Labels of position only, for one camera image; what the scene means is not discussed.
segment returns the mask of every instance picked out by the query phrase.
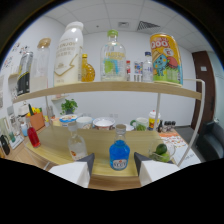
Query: small bottle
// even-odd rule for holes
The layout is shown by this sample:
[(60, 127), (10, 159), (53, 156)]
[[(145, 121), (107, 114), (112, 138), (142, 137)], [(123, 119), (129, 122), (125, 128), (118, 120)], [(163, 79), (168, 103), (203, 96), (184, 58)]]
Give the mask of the small bottle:
[(128, 165), (130, 148), (125, 140), (126, 126), (116, 125), (114, 144), (110, 146), (110, 166), (114, 170), (123, 170)]
[(77, 134), (77, 124), (70, 122), (68, 124), (68, 130), (71, 133), (71, 137), (68, 139), (68, 148), (72, 159), (74, 161), (79, 160), (85, 156), (88, 156), (86, 150), (86, 143), (82, 136)]
[(171, 131), (174, 131), (175, 125), (176, 125), (176, 121), (172, 121), (171, 122)]
[(37, 45), (37, 58), (35, 62), (36, 65), (35, 71), (33, 70), (34, 74), (32, 74), (30, 79), (30, 92), (36, 92), (48, 88), (48, 62), (50, 55), (50, 43), (50, 38), (43, 38)]
[(101, 49), (101, 81), (126, 81), (126, 51), (117, 41), (118, 31), (109, 30), (107, 36), (108, 43)]
[(131, 81), (131, 66), (130, 66), (130, 60), (126, 61), (127, 64), (127, 81)]
[(38, 138), (36, 130), (32, 127), (30, 118), (26, 118), (26, 122), (28, 124), (27, 134), (30, 139), (30, 142), (34, 148), (37, 148), (40, 146), (40, 140)]
[(158, 126), (158, 132), (162, 132), (163, 130), (163, 120), (160, 120), (159, 126)]
[(95, 70), (87, 63), (87, 54), (82, 55), (82, 82), (92, 82), (95, 79)]
[(143, 82), (152, 82), (153, 72), (151, 52), (145, 52), (145, 59), (146, 61), (143, 63)]
[(167, 123), (167, 131), (171, 131), (171, 121), (168, 121)]
[(163, 131), (164, 133), (167, 132), (167, 121), (164, 122), (162, 131)]

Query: potted plant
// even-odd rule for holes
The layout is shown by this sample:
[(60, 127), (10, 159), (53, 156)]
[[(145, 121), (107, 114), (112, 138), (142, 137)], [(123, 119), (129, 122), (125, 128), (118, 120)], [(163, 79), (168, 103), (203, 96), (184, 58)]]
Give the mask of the potted plant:
[(78, 106), (74, 99), (65, 99), (65, 103), (61, 104), (62, 113), (60, 114), (73, 114), (76, 108), (78, 108)]

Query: jar lid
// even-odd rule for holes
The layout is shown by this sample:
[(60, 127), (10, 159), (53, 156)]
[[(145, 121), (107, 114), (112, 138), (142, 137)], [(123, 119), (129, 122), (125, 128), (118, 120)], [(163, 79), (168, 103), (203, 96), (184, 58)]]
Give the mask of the jar lid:
[(80, 30), (83, 30), (83, 23), (81, 22), (72, 22), (72, 23), (69, 23), (65, 30), (68, 30), (68, 29), (71, 29), (71, 28), (79, 28)]
[(153, 110), (149, 113), (149, 117), (155, 118), (156, 117), (156, 111)]
[(149, 52), (149, 51), (146, 51), (146, 52), (145, 52), (145, 56), (146, 56), (146, 55), (149, 55), (149, 56), (151, 56), (151, 52)]
[(39, 41), (37, 48), (48, 47), (51, 43), (51, 38), (43, 38)]
[(77, 131), (78, 127), (76, 121), (68, 123), (68, 130), (69, 131)]
[(117, 124), (116, 125), (116, 132), (118, 134), (125, 134), (125, 132), (126, 132), (126, 126), (124, 124)]
[(108, 30), (107, 36), (118, 36), (118, 31), (117, 30)]

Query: shelf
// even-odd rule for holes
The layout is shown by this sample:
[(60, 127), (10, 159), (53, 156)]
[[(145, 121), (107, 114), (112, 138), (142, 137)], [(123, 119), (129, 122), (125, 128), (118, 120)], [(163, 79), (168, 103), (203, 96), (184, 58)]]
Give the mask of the shelf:
[(69, 96), (69, 95), (61, 96), (61, 97), (59, 97), (59, 98), (55, 97), (55, 98), (52, 98), (51, 100), (52, 100), (52, 101), (57, 101), (57, 100), (60, 100), (60, 99), (64, 99), (64, 98), (67, 97), (67, 96)]
[[(126, 141), (130, 147), (129, 161), (127, 168), (118, 172), (113, 170), (109, 163), (109, 148), (114, 143), (115, 130), (78, 129), (78, 134), (84, 138), (88, 154), (94, 153), (92, 174), (113, 177), (137, 177), (134, 152), (148, 157), (150, 142), (160, 139), (156, 131), (126, 132)], [(68, 164), (74, 162), (67, 145), (69, 136), (67, 128), (49, 126), (38, 135), (41, 146), (33, 148), (28, 142), (26, 147), (53, 164)]]
[(60, 93), (77, 93), (77, 92), (98, 92), (98, 91), (131, 91), (131, 92), (152, 92), (152, 93), (164, 93), (171, 95), (178, 95), (184, 97), (190, 97), (197, 100), (202, 99), (202, 95), (199, 92), (184, 89), (167, 84), (159, 83), (143, 83), (143, 82), (91, 82), (91, 83), (76, 83), (65, 86), (52, 87), (33, 93), (23, 94), (18, 96), (13, 103), (18, 103), (24, 100), (56, 95)]

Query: glass jar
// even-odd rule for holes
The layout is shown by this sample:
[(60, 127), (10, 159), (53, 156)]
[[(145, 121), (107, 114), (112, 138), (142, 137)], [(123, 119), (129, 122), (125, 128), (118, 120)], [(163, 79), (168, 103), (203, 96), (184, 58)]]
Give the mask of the glass jar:
[(76, 121), (70, 122), (68, 124), (68, 130), (71, 133), (71, 137), (68, 139), (68, 148), (72, 159), (76, 161), (85, 156), (88, 156), (85, 140), (82, 136), (77, 134)]
[(126, 81), (126, 51), (117, 41), (118, 31), (107, 32), (108, 42), (101, 49), (101, 81)]

